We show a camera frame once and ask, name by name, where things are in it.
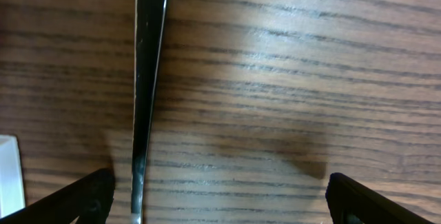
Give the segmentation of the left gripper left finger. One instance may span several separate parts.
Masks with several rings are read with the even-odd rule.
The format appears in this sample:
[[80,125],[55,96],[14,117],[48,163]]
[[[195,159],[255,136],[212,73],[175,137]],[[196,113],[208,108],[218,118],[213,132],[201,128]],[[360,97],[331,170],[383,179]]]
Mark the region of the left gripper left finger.
[[113,170],[102,168],[1,219],[1,224],[105,224],[114,200]]

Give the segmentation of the dark handled metal fork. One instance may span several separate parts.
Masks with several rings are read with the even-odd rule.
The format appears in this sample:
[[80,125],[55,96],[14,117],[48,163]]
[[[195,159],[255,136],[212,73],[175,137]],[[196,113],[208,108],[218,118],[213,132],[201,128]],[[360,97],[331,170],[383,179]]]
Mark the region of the dark handled metal fork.
[[143,223],[147,155],[167,0],[135,0],[131,223]]

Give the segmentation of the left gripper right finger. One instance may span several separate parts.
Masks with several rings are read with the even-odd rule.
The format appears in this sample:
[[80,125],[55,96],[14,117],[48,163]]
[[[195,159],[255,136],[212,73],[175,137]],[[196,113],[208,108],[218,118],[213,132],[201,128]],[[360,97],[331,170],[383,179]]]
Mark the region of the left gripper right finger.
[[330,175],[325,198],[334,224],[432,224],[338,172]]

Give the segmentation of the white plastic fork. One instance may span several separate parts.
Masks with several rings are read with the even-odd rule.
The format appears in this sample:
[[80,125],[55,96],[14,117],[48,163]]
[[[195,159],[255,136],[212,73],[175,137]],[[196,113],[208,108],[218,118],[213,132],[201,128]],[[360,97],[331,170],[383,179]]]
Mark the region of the white plastic fork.
[[17,138],[1,135],[1,218],[25,207],[25,192]]

